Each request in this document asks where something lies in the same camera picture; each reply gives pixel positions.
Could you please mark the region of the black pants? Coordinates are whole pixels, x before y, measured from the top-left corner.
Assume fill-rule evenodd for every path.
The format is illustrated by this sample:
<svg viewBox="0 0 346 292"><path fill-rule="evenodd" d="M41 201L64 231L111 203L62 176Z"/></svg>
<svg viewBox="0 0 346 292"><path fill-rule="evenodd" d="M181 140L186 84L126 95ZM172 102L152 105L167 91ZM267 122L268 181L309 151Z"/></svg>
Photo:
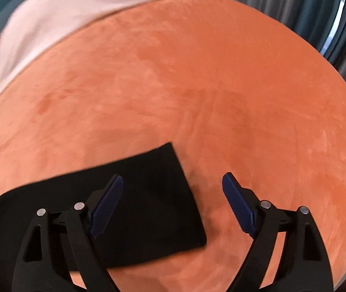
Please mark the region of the black pants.
<svg viewBox="0 0 346 292"><path fill-rule="evenodd" d="M0 272L14 269L34 214L69 209L123 178L121 199L96 248L108 268L129 266L206 245L206 233L171 143L117 162L33 182L0 196Z"/></svg>

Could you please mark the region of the orange plush bed blanket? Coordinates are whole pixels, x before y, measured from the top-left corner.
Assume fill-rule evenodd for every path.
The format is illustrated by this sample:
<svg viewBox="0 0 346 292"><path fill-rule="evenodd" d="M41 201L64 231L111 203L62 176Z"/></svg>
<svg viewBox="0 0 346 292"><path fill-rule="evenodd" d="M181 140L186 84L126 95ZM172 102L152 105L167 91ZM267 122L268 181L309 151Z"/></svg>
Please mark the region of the orange plush bed blanket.
<svg viewBox="0 0 346 292"><path fill-rule="evenodd" d="M270 17L232 0L160 0L97 20L0 95L0 195L171 142L208 245L113 271L125 291L224 291L250 238L233 173L280 208L309 207L333 279L346 273L346 82Z"/></svg>

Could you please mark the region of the white pink pillow cover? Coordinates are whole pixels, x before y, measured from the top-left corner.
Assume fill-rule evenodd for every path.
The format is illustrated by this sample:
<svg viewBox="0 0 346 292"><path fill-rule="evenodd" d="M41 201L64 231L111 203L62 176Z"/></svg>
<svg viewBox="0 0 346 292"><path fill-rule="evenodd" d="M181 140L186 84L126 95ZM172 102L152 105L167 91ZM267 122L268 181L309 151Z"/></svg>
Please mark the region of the white pink pillow cover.
<svg viewBox="0 0 346 292"><path fill-rule="evenodd" d="M157 0L25 0L0 31L0 95L44 51L91 22Z"/></svg>

